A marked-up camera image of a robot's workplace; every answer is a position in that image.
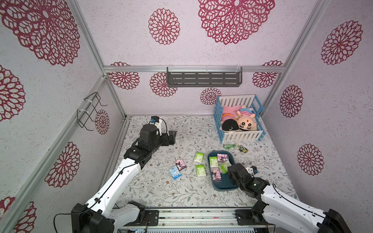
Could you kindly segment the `pink Kuromi tissue pack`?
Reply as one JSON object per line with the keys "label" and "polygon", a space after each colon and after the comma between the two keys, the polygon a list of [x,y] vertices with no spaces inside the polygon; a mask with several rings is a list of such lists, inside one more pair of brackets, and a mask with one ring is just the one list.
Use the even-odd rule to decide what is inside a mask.
{"label": "pink Kuromi tissue pack", "polygon": [[217,154],[217,159],[218,159],[219,163],[225,163],[225,162],[229,161],[229,155],[218,153]]}
{"label": "pink Kuromi tissue pack", "polygon": [[179,171],[182,171],[184,169],[187,168],[185,162],[183,161],[183,159],[178,159],[175,161],[175,164],[176,164],[176,167]]}
{"label": "pink Kuromi tissue pack", "polygon": [[211,169],[211,177],[212,177],[212,181],[214,183],[221,182],[222,178],[221,178],[220,169],[219,168],[212,168]]}

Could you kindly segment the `blue Cinnamoroll tissue pack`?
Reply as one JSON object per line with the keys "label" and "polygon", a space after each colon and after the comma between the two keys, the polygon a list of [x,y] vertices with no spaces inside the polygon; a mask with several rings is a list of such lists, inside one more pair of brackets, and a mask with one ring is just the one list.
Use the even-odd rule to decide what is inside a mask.
{"label": "blue Cinnamoroll tissue pack", "polygon": [[179,169],[177,168],[177,166],[175,166],[175,167],[169,169],[169,172],[170,172],[170,175],[172,176],[172,178],[173,178],[174,180],[177,180],[177,179],[179,179],[179,178],[182,177],[182,174],[181,174],[181,172],[179,171]]}

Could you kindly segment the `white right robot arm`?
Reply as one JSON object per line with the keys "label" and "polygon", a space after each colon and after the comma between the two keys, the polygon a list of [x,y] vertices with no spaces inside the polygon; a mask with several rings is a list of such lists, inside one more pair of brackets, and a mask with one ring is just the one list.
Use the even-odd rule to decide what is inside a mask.
{"label": "white right robot arm", "polygon": [[254,223],[265,221],[291,233],[350,233],[340,213],[333,209],[327,212],[305,204],[279,190],[275,184],[255,177],[242,164],[228,168],[233,184],[257,202],[244,213],[236,212],[238,219]]}

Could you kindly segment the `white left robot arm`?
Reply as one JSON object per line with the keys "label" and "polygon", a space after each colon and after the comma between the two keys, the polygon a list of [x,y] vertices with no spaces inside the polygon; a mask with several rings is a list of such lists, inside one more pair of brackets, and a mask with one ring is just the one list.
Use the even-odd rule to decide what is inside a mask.
{"label": "white left robot arm", "polygon": [[139,138],[125,152],[119,167],[85,204],[76,204],[71,211],[71,225],[74,233],[115,233],[119,228],[131,224],[146,223],[145,206],[130,201],[124,207],[114,209],[118,198],[141,172],[161,146],[175,144],[176,131],[161,131],[161,123],[145,124]]}

